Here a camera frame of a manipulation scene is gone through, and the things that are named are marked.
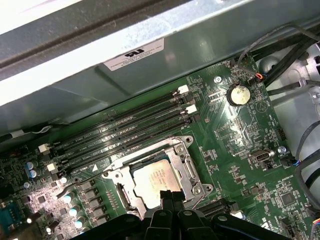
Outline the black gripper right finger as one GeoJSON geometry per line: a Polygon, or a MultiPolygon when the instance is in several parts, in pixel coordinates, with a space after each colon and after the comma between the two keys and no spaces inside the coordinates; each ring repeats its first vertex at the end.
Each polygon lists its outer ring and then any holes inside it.
{"type": "Polygon", "coordinates": [[[185,209],[185,195],[172,192],[177,223],[183,240],[287,240],[288,237],[230,214],[219,213],[210,220],[199,211],[185,209]]]}

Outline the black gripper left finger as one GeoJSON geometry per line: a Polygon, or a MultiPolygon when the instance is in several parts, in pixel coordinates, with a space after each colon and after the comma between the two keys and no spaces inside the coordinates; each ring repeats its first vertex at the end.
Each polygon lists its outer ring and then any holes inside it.
{"type": "Polygon", "coordinates": [[[172,192],[160,191],[161,209],[150,210],[140,219],[133,214],[123,214],[91,230],[74,240],[170,240],[172,238],[172,192]]]}

